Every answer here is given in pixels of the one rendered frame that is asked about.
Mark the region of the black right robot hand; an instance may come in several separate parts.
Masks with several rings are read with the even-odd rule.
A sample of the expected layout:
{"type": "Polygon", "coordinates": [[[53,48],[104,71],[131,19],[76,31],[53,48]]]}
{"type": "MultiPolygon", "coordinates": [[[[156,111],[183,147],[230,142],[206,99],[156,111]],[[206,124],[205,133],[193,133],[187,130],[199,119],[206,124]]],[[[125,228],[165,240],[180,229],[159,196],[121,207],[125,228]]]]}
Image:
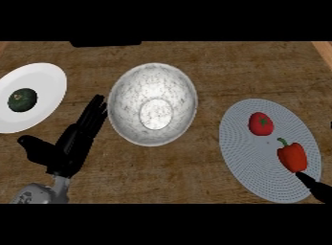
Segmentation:
{"type": "Polygon", "coordinates": [[[332,187],[315,181],[305,173],[296,172],[296,178],[309,190],[312,197],[324,204],[332,204],[332,187]]]}

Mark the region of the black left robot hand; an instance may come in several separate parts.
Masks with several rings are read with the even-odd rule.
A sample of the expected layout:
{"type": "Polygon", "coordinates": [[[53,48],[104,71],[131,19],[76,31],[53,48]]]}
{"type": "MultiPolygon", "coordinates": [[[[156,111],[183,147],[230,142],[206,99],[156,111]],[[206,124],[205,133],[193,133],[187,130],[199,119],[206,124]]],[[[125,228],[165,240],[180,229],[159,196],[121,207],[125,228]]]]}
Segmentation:
{"type": "Polygon", "coordinates": [[[70,178],[82,167],[93,139],[107,117],[103,99],[100,95],[93,97],[76,122],[66,127],[54,144],[29,135],[22,135],[16,140],[26,159],[45,166],[50,175],[70,178]]]}

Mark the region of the red bell pepper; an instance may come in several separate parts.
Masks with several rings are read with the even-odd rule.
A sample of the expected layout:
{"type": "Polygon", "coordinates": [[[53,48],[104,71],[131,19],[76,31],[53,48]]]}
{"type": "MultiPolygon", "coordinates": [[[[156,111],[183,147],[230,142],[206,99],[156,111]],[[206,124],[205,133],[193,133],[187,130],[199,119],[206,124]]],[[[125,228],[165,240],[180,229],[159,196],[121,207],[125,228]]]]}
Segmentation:
{"type": "Polygon", "coordinates": [[[292,172],[299,172],[307,168],[307,154],[304,147],[298,143],[290,145],[283,138],[277,138],[281,148],[277,149],[277,157],[283,167],[292,172]]]}

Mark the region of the grey round woven placemat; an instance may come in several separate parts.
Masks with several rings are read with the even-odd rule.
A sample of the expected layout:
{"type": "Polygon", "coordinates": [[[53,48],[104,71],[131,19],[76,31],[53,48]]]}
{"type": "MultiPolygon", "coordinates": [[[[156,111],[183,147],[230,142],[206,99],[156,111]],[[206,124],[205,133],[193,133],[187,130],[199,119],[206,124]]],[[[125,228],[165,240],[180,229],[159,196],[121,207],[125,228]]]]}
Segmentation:
{"type": "Polygon", "coordinates": [[[225,166],[242,186],[274,203],[296,203],[309,191],[296,176],[283,167],[277,149],[283,138],[305,150],[305,174],[320,180],[321,161],[314,135],[296,115],[277,103],[262,99],[237,101],[225,110],[218,125],[218,148],[225,166]],[[261,112],[271,119],[274,129],[268,136],[249,132],[249,116],[261,112]]]}

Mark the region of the white marbled bowl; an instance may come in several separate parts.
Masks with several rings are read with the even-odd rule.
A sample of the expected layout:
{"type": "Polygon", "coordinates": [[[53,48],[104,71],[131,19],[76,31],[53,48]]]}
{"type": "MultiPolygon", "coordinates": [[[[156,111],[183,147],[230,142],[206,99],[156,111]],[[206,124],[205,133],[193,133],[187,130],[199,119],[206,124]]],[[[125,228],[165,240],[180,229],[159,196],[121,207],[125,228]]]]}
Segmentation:
{"type": "Polygon", "coordinates": [[[160,146],[187,130],[197,108],[194,85],[174,66],[146,63],[118,78],[107,97],[107,118],[134,145],[160,146]]]}

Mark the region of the dark green round vegetable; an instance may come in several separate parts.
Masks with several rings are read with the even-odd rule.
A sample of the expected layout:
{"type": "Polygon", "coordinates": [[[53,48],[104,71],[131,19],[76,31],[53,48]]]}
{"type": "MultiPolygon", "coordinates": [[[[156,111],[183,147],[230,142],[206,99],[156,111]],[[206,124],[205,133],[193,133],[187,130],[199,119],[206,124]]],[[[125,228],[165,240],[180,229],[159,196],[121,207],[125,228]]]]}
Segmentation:
{"type": "Polygon", "coordinates": [[[14,90],[7,99],[7,105],[13,112],[28,111],[37,103],[37,93],[29,88],[14,90]]]}

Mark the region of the white round plate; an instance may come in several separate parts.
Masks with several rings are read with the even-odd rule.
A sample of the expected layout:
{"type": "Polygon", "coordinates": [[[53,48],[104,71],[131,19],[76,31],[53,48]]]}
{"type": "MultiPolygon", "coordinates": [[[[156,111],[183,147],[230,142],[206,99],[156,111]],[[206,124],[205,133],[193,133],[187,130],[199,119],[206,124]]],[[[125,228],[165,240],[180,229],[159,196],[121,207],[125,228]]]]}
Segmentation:
{"type": "Polygon", "coordinates": [[[39,123],[66,92],[66,76],[50,63],[32,63],[0,78],[0,133],[16,133],[39,123]]]}

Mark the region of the red tomato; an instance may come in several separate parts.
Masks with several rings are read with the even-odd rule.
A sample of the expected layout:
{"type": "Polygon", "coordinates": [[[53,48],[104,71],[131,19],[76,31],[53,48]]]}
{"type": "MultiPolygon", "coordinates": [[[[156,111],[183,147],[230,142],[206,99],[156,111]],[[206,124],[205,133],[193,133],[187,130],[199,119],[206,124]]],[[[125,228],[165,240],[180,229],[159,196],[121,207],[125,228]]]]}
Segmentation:
{"type": "Polygon", "coordinates": [[[249,116],[249,132],[255,136],[268,136],[273,130],[273,121],[268,116],[261,112],[252,113],[249,116]]]}

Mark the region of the black appliance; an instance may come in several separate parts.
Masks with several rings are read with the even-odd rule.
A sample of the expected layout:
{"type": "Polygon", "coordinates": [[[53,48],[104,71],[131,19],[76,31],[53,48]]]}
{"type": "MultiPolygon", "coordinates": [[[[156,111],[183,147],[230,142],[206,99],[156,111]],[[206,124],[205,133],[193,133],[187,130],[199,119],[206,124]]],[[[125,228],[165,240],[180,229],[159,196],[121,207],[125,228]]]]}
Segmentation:
{"type": "Polygon", "coordinates": [[[116,47],[116,46],[134,46],[140,45],[140,40],[107,40],[107,41],[90,41],[90,40],[73,40],[69,41],[70,45],[75,48],[87,48],[87,47],[116,47]]]}

